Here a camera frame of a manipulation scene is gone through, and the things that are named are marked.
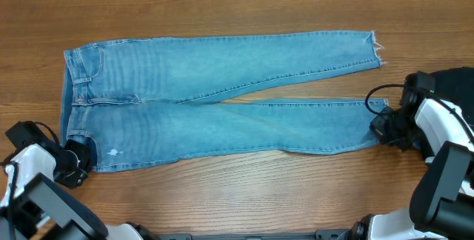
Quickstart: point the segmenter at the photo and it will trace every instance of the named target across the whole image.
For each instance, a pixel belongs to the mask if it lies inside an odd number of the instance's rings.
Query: wooden table
[[[335,29],[375,30],[386,64],[230,101],[361,98],[417,70],[474,66],[474,0],[0,0],[0,131],[18,120],[59,131],[62,51],[68,48],[132,37]],[[378,96],[396,106],[400,93]],[[0,136],[0,157],[12,150]],[[107,224],[134,221],[154,233],[310,232],[407,206],[424,171],[414,150],[269,151],[93,174],[70,192]],[[1,175],[2,193],[5,182]]]

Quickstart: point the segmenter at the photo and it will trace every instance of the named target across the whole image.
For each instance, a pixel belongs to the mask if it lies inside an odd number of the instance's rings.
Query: blue jeans
[[[375,44],[373,32],[321,31],[124,39],[67,50],[61,139],[90,144],[99,172],[259,150],[329,155],[369,147],[378,141],[362,99],[215,103],[380,67]]]

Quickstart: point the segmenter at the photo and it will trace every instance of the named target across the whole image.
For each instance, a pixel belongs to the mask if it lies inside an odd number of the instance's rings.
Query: light blue denim fabric
[[[93,145],[99,172],[259,150],[329,155],[369,147],[378,141],[362,99],[214,103],[380,67],[374,45],[373,32],[321,31],[67,50],[61,139]]]

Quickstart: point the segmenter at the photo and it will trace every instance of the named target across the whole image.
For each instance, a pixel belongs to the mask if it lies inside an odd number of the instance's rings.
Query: white paint stain
[[[119,154],[119,153],[123,153],[123,152],[121,152],[121,151],[119,152],[119,151],[117,151],[117,149],[114,148],[110,152],[108,152],[107,154],[109,154],[111,156],[117,156],[117,154]]]

